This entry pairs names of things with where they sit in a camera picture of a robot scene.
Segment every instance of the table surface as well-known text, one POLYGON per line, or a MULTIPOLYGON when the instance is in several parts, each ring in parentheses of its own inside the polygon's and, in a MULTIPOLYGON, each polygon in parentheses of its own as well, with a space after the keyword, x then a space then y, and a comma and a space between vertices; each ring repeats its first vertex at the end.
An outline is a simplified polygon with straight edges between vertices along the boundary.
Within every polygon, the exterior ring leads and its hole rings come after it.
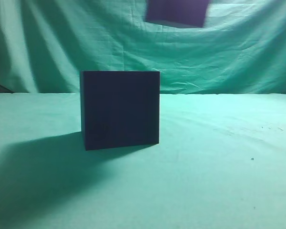
POLYGON ((286 95, 161 95, 150 147, 80 126, 79 94, 0 94, 0 229, 286 229, 286 95))

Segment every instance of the cube face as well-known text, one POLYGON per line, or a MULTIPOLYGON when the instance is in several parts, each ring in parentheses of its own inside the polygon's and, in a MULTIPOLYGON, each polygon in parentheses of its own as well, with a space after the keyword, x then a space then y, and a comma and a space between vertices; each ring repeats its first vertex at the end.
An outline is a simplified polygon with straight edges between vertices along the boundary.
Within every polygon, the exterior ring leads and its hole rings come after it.
POLYGON ((203 27, 210 0, 148 0, 146 21, 174 27, 203 27))
POLYGON ((86 150, 159 143, 159 72, 81 72, 86 150))

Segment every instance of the floating box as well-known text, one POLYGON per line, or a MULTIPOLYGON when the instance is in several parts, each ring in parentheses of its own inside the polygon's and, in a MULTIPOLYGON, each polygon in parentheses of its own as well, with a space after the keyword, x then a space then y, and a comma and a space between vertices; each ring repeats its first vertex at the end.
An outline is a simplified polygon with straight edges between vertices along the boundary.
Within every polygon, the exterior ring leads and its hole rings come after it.
POLYGON ((210 0, 148 0, 146 21, 162 25, 203 27, 210 0))

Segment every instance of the green curtain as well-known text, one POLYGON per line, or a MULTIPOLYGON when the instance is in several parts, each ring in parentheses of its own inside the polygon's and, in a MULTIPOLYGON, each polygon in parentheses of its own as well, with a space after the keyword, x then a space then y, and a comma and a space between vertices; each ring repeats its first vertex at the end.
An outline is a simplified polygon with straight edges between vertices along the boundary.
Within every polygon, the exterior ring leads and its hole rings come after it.
POLYGON ((214 0, 201 29, 146 23, 145 10, 145 0, 0 0, 0 84, 69 93, 81 70, 157 70, 164 94, 286 94, 286 0, 214 0))

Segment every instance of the cube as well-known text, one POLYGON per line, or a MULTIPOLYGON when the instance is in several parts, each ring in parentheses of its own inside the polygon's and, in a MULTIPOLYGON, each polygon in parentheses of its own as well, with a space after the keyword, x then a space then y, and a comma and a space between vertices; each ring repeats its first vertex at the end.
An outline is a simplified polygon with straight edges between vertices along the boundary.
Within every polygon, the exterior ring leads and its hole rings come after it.
POLYGON ((159 143, 159 72, 83 71, 80 92, 86 150, 159 143))
POLYGON ((146 21, 162 25, 203 27, 210 0, 148 0, 146 21))

